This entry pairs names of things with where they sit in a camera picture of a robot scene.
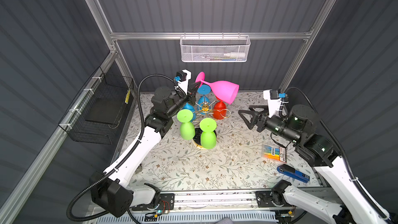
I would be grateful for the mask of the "magenta wine glass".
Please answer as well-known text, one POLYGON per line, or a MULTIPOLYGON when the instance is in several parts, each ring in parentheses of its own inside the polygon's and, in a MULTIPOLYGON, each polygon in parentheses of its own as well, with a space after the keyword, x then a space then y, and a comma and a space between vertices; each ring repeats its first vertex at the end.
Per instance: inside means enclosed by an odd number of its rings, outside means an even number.
POLYGON ((239 91, 239 85, 232 82, 223 80, 213 83, 206 82, 204 72, 200 72, 195 81, 208 85, 219 100, 230 105, 234 102, 239 91))

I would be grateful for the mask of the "green wine glass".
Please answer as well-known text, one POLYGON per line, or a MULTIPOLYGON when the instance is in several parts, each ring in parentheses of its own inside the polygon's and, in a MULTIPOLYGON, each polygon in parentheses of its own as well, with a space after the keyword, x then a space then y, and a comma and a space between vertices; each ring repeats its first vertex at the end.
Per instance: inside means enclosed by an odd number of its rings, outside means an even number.
POLYGON ((211 118, 205 118, 200 122, 201 134, 201 146, 205 149, 213 149, 217 144, 217 137, 215 130, 217 123, 211 118))
POLYGON ((193 112, 187 109, 181 110, 177 114, 177 119, 181 122, 180 135, 184 140, 191 140, 195 136, 195 127, 191 122, 193 112))

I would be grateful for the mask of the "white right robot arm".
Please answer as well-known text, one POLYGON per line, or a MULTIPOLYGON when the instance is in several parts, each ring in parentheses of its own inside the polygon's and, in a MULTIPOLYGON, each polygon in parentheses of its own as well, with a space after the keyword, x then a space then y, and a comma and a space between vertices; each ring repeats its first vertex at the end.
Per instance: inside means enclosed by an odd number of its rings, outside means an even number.
POLYGON ((341 204, 331 203, 298 189, 286 180, 280 180, 270 192, 268 199, 275 206, 286 204, 296 206, 317 216, 328 224, 391 224, 389 212, 366 191, 354 176, 346 153, 336 140, 316 134, 317 124, 321 122, 318 113, 306 105, 295 105, 286 118, 271 115, 267 106, 257 112, 257 106, 240 110, 249 129, 258 132, 269 130, 292 143, 299 154, 333 188, 341 204))

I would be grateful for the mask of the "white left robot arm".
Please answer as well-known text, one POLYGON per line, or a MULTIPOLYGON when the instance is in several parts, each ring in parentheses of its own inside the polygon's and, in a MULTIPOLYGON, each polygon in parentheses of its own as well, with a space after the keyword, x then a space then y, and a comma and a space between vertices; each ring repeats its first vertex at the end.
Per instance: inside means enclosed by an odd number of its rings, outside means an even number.
POLYGON ((195 102, 200 82, 175 82, 175 93, 169 87, 159 87, 151 99, 152 109, 147 117, 140 110, 142 128, 135 141, 103 173, 95 173, 90 179, 91 198, 104 209, 95 218, 105 214, 122 216, 131 207, 150 205, 156 207, 160 201, 160 190, 145 183, 136 188, 129 187, 130 180, 149 152, 167 134, 174 123, 173 117, 186 105, 195 102))

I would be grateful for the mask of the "left blue wine glass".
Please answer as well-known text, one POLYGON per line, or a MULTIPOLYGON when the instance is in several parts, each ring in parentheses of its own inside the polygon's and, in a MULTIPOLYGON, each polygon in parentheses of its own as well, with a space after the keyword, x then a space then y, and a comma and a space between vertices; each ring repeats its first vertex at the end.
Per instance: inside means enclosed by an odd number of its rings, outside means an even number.
POLYGON ((193 105, 186 103, 183 107, 183 110, 190 110, 193 113, 193 118, 191 119, 191 122, 193 122, 196 119, 196 113, 195 113, 195 108, 193 105))

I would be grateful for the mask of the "blue wine glass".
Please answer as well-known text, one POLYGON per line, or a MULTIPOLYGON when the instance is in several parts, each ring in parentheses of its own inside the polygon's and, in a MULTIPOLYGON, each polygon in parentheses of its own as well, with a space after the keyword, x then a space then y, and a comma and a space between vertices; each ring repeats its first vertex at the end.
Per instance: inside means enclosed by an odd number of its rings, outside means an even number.
POLYGON ((207 94, 209 94, 211 92, 211 88, 210 86, 206 85, 206 84, 202 84, 197 93, 200 95, 200 98, 198 99, 197 102, 197 106, 198 106, 198 110, 202 109, 203 104, 209 104, 210 100, 209 98, 206 96, 207 94))
POLYGON ((195 108, 193 105, 186 103, 183 107, 183 110, 190 110, 193 113, 193 118, 191 119, 191 122, 193 122, 196 119, 196 113, 195 113, 195 108))

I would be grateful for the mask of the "back blue wine glass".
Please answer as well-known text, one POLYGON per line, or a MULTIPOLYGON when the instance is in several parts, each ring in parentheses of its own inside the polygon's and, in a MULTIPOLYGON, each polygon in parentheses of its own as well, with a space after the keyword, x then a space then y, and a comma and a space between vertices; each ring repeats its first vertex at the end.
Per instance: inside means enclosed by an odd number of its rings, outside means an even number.
POLYGON ((209 94, 211 92, 211 88, 210 86, 206 85, 206 84, 202 84, 197 93, 200 95, 200 98, 198 99, 197 102, 197 106, 198 106, 198 110, 202 109, 203 104, 209 104, 210 100, 209 98, 206 96, 207 94, 209 94))

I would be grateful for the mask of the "gold wine glass rack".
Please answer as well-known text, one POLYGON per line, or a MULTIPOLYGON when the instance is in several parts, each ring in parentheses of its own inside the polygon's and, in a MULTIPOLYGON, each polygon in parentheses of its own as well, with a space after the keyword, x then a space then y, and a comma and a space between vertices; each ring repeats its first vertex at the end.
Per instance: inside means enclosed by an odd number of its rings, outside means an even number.
MULTIPOLYGON (((212 116, 213 107, 214 107, 214 105, 215 105, 216 103, 217 103, 216 101, 214 101, 214 102, 212 102, 212 103, 209 103, 209 104, 205 104, 205 103, 204 103, 203 106, 202 106, 202 109, 201 109, 201 110, 197 110, 195 113, 196 113, 196 114, 199 114, 199 115, 201 115, 201 116, 203 116, 203 119, 205 119, 205 118, 211 118, 211 119, 217 121, 218 119, 215 119, 215 118, 212 116)), ((231 116, 231 111, 227 109, 227 117, 226 117, 225 119, 229 118, 230 116, 231 116)), ((201 122, 203 119, 201 119, 201 120, 194 120, 194 121, 193 121, 193 122, 194 122, 194 127, 195 127, 195 136, 194 136, 194 138, 193 138, 193 141, 196 143, 197 146, 199 146, 199 147, 201 147, 201 148, 203 148, 203 147, 201 146, 201 134, 202 134, 202 130, 200 129, 200 122, 201 122)))

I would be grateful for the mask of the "red wine glass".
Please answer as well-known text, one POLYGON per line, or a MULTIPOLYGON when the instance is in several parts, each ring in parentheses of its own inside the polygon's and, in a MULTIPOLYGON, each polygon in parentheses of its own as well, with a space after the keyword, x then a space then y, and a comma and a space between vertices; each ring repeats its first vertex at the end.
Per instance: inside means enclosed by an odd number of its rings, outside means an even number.
POLYGON ((214 105, 212 116, 218 120, 222 120, 227 117, 227 106, 223 101, 219 101, 214 105))

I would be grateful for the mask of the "floral table mat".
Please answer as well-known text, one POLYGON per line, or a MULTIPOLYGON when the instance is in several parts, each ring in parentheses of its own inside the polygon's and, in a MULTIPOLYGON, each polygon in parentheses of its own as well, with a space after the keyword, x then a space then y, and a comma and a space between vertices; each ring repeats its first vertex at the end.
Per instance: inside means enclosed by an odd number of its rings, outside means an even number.
POLYGON ((277 171, 279 162, 262 153, 265 145, 284 144, 285 140, 269 131, 248 129, 238 115, 250 105, 264 104, 262 91, 240 92, 228 106, 231 116, 217 122, 217 145, 213 149, 184 140, 180 122, 175 119, 128 185, 150 183, 164 191, 259 189, 287 179, 277 171))

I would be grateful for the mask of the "pack of coloured markers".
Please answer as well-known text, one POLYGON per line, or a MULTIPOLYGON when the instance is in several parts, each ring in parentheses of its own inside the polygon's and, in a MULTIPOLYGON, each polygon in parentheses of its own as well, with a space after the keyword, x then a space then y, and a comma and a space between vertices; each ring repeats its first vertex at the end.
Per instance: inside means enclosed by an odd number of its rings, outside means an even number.
POLYGON ((282 163, 287 163, 287 151, 286 148, 284 147, 263 145, 262 153, 263 156, 268 159, 276 160, 282 163))

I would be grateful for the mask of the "white tube in basket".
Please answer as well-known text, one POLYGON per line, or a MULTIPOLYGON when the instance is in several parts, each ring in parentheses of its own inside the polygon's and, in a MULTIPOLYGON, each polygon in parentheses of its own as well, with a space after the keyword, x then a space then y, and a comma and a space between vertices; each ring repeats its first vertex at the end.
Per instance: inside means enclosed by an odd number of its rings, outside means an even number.
POLYGON ((228 58, 233 58, 233 59, 244 59, 246 58, 246 54, 243 52, 230 52, 230 53, 224 53, 224 57, 228 58))

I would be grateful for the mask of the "blue stapler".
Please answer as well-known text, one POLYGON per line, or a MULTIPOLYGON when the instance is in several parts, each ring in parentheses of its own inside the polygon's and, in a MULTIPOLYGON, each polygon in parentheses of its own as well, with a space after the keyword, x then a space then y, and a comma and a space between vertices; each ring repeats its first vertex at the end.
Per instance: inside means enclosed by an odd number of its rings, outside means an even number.
POLYGON ((296 170, 295 168, 293 168, 287 164, 282 164, 282 165, 278 166, 277 171, 279 173, 282 173, 282 174, 288 176, 288 177, 299 180, 303 183, 308 183, 310 181, 310 177, 308 175, 296 170))

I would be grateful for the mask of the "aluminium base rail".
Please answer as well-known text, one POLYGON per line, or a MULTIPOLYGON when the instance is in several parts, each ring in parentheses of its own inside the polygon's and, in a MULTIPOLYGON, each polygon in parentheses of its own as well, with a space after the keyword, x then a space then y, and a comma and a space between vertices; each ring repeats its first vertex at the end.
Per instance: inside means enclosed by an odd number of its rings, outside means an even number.
POLYGON ((107 214, 93 221, 95 224, 215 224, 229 218, 235 224, 278 224, 289 211, 293 217, 301 214, 299 207, 275 207, 265 203, 260 207, 255 189, 176 191, 167 203, 160 203, 163 214, 146 218, 149 210, 133 211, 132 215, 114 217, 107 214))

